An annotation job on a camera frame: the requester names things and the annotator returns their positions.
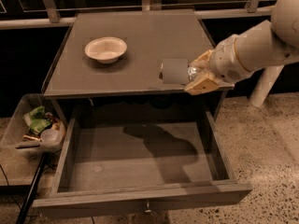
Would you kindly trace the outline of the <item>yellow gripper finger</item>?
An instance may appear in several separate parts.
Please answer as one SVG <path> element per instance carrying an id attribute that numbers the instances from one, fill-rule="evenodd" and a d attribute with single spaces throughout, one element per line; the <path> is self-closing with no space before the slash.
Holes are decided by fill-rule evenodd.
<path id="1" fill-rule="evenodd" d="M 202 70 L 191 79 L 184 90 L 190 95 L 198 95 L 217 90 L 221 80 L 208 70 Z"/>
<path id="2" fill-rule="evenodd" d="M 212 55 L 212 49 L 209 49 L 203 54 L 201 54 L 199 57 L 197 57 L 195 60 L 193 60 L 189 64 L 189 67 L 195 67 L 199 69 L 208 68 L 211 55 Z"/>

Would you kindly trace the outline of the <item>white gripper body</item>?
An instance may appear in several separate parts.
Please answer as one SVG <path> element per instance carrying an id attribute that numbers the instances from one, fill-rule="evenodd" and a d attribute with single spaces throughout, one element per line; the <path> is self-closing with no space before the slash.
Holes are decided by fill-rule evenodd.
<path id="1" fill-rule="evenodd" d="M 237 35 L 222 40 L 212 51 L 209 69 L 217 76 L 230 83 L 237 83 L 252 76 L 237 58 Z"/>

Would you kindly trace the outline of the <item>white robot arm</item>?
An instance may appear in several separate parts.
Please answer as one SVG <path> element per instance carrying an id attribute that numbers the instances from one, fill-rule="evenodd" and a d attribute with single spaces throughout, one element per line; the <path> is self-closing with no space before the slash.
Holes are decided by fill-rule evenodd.
<path id="1" fill-rule="evenodd" d="M 299 61 L 299 0 L 277 0 L 271 18 L 240 35 L 231 35 L 189 65 L 191 95 L 235 84 L 254 72 Z"/>

